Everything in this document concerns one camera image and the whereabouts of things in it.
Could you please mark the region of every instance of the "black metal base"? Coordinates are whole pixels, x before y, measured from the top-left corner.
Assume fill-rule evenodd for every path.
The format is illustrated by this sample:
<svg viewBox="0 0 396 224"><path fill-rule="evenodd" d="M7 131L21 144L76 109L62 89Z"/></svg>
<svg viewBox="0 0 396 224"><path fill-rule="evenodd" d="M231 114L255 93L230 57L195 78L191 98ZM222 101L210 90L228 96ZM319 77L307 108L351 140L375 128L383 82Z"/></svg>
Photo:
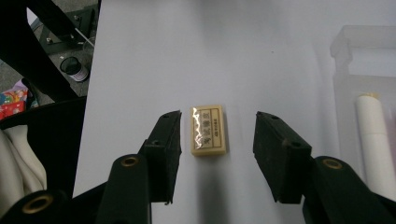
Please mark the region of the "black metal base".
<svg viewBox="0 0 396 224"><path fill-rule="evenodd" d="M97 5L94 5L85 7L82 10L66 12L64 14L85 36L89 37L92 28L92 21L96 18L96 12ZM58 36L53 34L47 26L44 26L39 42L44 51L50 55L72 49L82 49L82 43L85 42L85 39L81 35L78 35L73 37L70 36L70 38L66 38L66 40L61 40Z"/></svg>

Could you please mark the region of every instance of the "white tube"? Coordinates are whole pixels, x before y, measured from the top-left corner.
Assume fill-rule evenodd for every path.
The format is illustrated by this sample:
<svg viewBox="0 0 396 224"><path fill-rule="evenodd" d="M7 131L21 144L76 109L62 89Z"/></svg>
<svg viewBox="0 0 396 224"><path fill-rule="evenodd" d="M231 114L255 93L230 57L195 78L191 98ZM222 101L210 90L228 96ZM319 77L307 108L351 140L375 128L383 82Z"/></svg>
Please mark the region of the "white tube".
<svg viewBox="0 0 396 224"><path fill-rule="evenodd" d="M364 94L356 106L367 186L396 201L396 174L381 102L374 94Z"/></svg>

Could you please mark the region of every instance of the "small yellow box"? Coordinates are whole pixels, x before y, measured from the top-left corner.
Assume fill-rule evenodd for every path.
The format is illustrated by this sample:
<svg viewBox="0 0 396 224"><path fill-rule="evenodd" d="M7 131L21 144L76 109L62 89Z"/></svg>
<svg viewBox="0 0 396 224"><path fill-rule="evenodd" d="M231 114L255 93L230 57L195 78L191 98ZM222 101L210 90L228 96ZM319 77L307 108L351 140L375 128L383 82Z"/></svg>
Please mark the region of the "small yellow box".
<svg viewBox="0 0 396 224"><path fill-rule="evenodd" d="M226 153L224 119L221 105L191 108L191 154L194 156Z"/></svg>

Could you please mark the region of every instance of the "table surface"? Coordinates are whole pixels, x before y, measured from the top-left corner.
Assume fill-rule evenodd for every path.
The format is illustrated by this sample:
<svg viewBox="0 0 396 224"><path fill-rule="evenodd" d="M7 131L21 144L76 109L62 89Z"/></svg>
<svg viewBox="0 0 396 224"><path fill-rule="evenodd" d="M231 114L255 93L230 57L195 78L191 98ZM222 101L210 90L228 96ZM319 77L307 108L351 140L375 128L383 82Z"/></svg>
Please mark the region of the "table surface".
<svg viewBox="0 0 396 224"><path fill-rule="evenodd" d="M274 203L254 159L255 114L285 120L339 157L330 45L344 25L396 25L393 0L103 0L75 195L137 153L158 117L181 110L174 203L153 223L304 223ZM228 152L190 154L190 107L222 105Z"/></svg>

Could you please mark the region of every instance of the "floor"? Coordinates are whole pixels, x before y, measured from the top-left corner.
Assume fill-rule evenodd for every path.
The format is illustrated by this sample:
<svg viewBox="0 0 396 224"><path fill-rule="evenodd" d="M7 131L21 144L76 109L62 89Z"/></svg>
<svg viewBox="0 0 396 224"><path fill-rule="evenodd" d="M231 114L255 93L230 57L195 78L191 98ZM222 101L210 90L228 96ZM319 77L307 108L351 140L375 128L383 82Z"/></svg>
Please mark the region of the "floor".
<svg viewBox="0 0 396 224"><path fill-rule="evenodd" d="M63 12L75 11L83 9L87 6L96 5L98 0L52 0L55 5L57 5ZM97 27L97 20L92 23L92 32L91 36L95 36ZM37 38L40 37L42 31L42 25L35 29L35 36ZM72 50L67 52L61 52L52 54L49 57L51 58L52 62L59 68L62 60L64 58L74 56L77 57L78 60L88 68L91 69L92 65L92 52L87 52L84 50ZM69 81L70 86L72 89L78 94L79 96L85 96L88 93L89 87L89 80L83 83L77 83L68 75L62 73L65 78ZM16 82L18 82L22 76L17 73L14 69L9 67L6 63L0 62L0 92L7 91L11 89ZM36 97L38 103L40 105L47 105L53 103L53 101L45 94L35 90Z"/></svg>

